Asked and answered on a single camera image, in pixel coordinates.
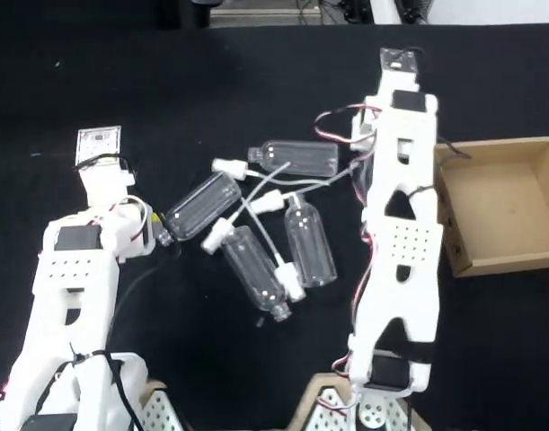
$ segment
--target white robotic arm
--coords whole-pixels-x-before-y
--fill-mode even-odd
[[[379,90],[365,104],[381,113],[375,119],[367,110],[352,120],[354,141],[367,136],[369,130],[376,133],[353,145],[353,149],[374,152],[372,181],[362,212],[374,247],[372,270],[349,338],[348,371],[359,396],[401,398],[426,390],[431,365],[378,351],[376,343],[395,318],[403,320],[412,342],[431,343],[436,335],[443,230],[437,223],[438,197],[433,189],[438,101],[419,91],[414,52],[382,49],[380,57]],[[409,198],[415,220],[386,215],[386,206],[397,190]],[[378,370],[376,364],[383,366]],[[400,381],[386,375],[391,373],[407,375]]]
[[[79,132],[77,163],[95,160],[80,170],[89,208],[50,222],[44,233],[29,326],[0,401],[1,431],[128,428],[130,416],[107,360],[93,352],[106,348],[119,263],[151,253],[155,239],[152,208],[128,195],[134,176],[120,168],[119,150],[120,128]],[[99,156],[105,153],[113,156]],[[144,360],[111,357],[122,362],[124,392],[139,411]]]

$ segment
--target black cable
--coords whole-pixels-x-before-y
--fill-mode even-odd
[[[321,13],[322,13],[322,10],[324,12],[326,12],[326,15],[328,15],[330,17],[330,21],[332,21],[332,23],[334,24],[338,24],[338,22],[336,21],[336,18],[334,18],[332,16],[332,14],[328,11],[328,9],[326,9],[326,6],[328,5],[329,3],[328,2],[325,2],[324,0],[320,2],[320,7],[321,7]]]
[[[324,25],[323,0],[318,0],[318,12],[320,13],[320,25]]]
[[[414,54],[421,54],[423,58],[426,57],[426,51],[424,50],[424,48],[421,48],[421,47],[406,47],[406,48],[403,48],[398,54],[396,54],[394,56],[394,58],[392,58],[390,60],[390,63],[388,63],[388,67],[392,67],[392,63],[399,60],[401,56],[403,56],[404,54],[406,54],[408,52],[413,52]]]
[[[462,150],[458,150],[454,143],[448,139],[445,139],[443,136],[438,135],[438,139],[442,141],[444,144],[447,145],[447,147],[452,150],[455,156],[462,157],[463,159],[471,159],[472,156],[468,153],[463,152]]]
[[[87,359],[90,359],[91,357],[95,356],[104,356],[104,359],[106,359],[106,364],[109,366],[111,373],[112,373],[112,380],[114,381],[114,384],[116,385],[116,389],[119,392],[120,400],[122,401],[122,405],[124,406],[124,409],[127,411],[128,415],[130,416],[130,420],[132,424],[137,428],[138,431],[145,431],[145,429],[142,427],[142,424],[140,423],[140,419],[138,419],[136,411],[132,409],[132,406],[130,405],[130,402],[128,401],[127,394],[124,392],[124,386],[122,384],[122,380],[120,379],[120,370],[117,368],[117,366],[114,364],[114,360],[112,359],[111,353],[104,349],[104,350],[95,350],[90,355],[83,355],[81,353],[76,353],[73,349],[73,345],[70,345],[70,349],[73,351],[73,356],[75,357],[73,361],[70,362],[73,366],[77,366],[79,364],[82,364]]]
[[[152,200],[148,199],[148,197],[146,196],[146,193],[137,184],[132,186],[132,188],[137,192],[139,198],[142,198],[142,200],[144,200],[145,202],[150,203],[150,205],[152,206]],[[152,212],[155,213],[156,216],[160,219],[160,223],[162,224],[164,229],[166,229],[168,231],[170,236],[173,238],[174,243],[178,244],[180,240],[174,234],[174,230],[172,229],[172,227],[166,221],[166,217],[162,213],[156,211],[154,208],[153,208]]]
[[[418,186],[416,188],[415,191],[413,191],[412,193],[410,193],[408,195],[408,199],[410,199],[412,196],[418,194],[418,193],[422,193],[422,191],[426,191],[426,190],[430,190],[430,189],[434,189],[434,186],[433,185],[430,185],[430,186]]]
[[[106,359],[106,363],[109,366],[111,373],[112,373],[112,380],[114,380],[114,384],[116,385],[116,388],[119,392],[120,400],[122,401],[122,405],[130,415],[130,419],[132,424],[137,428],[138,431],[145,431],[145,429],[142,427],[142,424],[140,423],[140,420],[137,417],[137,413],[132,409],[132,406],[130,405],[130,402],[128,401],[127,395],[124,392],[124,386],[122,385],[122,380],[120,379],[120,372],[117,369],[117,367],[114,364],[114,361],[112,360],[111,354],[107,350],[96,350],[92,352],[90,355],[82,355],[80,353],[76,353],[73,349],[73,345],[70,344],[70,349],[73,352],[74,359],[72,361],[67,361],[63,364],[61,364],[57,371],[52,374],[52,379],[50,380],[49,384],[45,388],[45,390],[42,392],[42,394],[39,397],[39,400],[37,401],[36,408],[34,410],[35,415],[39,413],[39,411],[42,409],[42,406],[44,404],[44,401],[47,399],[50,393],[50,387],[55,382],[55,376],[57,373],[61,373],[67,365],[71,364],[72,366],[77,366],[79,364],[82,364],[86,359],[90,359],[93,356],[102,355]]]
[[[162,259],[160,262],[158,262],[157,265],[144,271],[142,274],[140,274],[138,277],[132,280],[132,282],[128,285],[126,291],[118,300],[116,307],[114,307],[114,313],[112,314],[112,319],[111,319],[111,326],[109,327],[109,331],[106,335],[106,346],[109,346],[110,344],[111,337],[112,337],[112,329],[114,328],[116,318],[119,316],[120,310],[122,309],[122,306],[124,305],[124,303],[130,298],[131,294],[137,289],[137,287],[140,286],[140,283],[142,283],[144,280],[152,276],[156,271],[162,268],[169,260],[170,260],[169,257],[167,257],[166,259]]]
[[[114,384],[116,385],[116,389],[119,391],[120,400],[122,401],[122,404],[124,405],[124,408],[130,415],[130,419],[134,426],[137,428],[138,431],[145,431],[145,429],[142,427],[142,424],[140,423],[140,420],[137,417],[137,413],[132,409],[132,406],[130,405],[130,402],[128,402],[128,398],[126,393],[124,393],[124,386],[122,386],[122,381],[120,379],[120,372],[117,370],[117,367],[114,365],[114,361],[112,360],[111,354],[106,350],[99,350],[97,352],[94,352],[93,355],[102,354],[104,355],[104,358],[106,359],[106,363],[109,365],[109,368],[112,373],[112,380],[114,380]]]
[[[90,157],[86,160],[81,161],[79,164],[76,164],[73,170],[75,172],[78,172],[83,168],[88,168],[89,166],[97,164],[102,159],[119,159],[125,163],[126,170],[134,174],[134,172],[130,168],[130,163],[128,163],[128,159],[124,155],[118,153],[103,153],[94,155],[93,157]]]
[[[308,21],[304,16],[304,10],[312,3],[313,0],[306,0],[302,6],[300,6],[300,0],[296,0],[296,7],[298,9],[298,21],[304,25],[308,25]]]
[[[408,415],[408,419],[406,420],[406,431],[412,431],[412,405],[408,399],[406,399],[406,406],[408,406],[408,409],[406,410],[406,414]]]

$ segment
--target black cloth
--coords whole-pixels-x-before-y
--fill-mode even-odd
[[[42,233],[49,220],[85,208],[71,171],[77,129],[122,125],[138,183],[167,209],[207,178],[213,157],[244,158],[272,138],[314,139],[319,112],[376,91],[381,47],[410,45],[427,52],[420,82],[439,98],[442,136],[549,136],[549,25],[0,44],[0,383],[22,346]],[[347,133],[349,122],[329,127]],[[346,350],[350,298],[367,262],[360,206],[347,180],[309,200],[340,276],[309,290],[287,321],[257,324],[261,314],[221,253],[199,248],[203,235],[121,313],[114,350],[139,353],[195,428],[284,427],[312,374]],[[263,219],[288,256],[282,214]],[[156,251],[125,264],[120,292],[161,258]],[[428,391],[413,397],[418,411],[435,427],[549,425],[549,269],[454,279],[444,256],[439,295],[434,365]]]

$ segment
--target clear plastic bottle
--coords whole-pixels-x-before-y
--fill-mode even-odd
[[[338,275],[320,214],[302,195],[290,195],[288,203],[284,222],[300,282],[304,287],[326,285]]]
[[[166,213],[166,222],[179,241],[187,241],[216,220],[242,196],[228,174],[217,172]]]
[[[338,171],[338,145],[325,142],[268,141],[248,150],[248,162],[259,163],[272,172],[286,162],[282,173],[311,177],[333,177]]]
[[[236,228],[223,240],[222,250],[254,304],[270,312],[276,321],[285,320],[291,314],[286,291],[274,275],[274,263],[250,228]]]

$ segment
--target cardboard box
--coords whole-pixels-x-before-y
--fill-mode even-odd
[[[472,158],[447,160],[436,179],[454,275],[549,268],[549,137],[455,145]]]

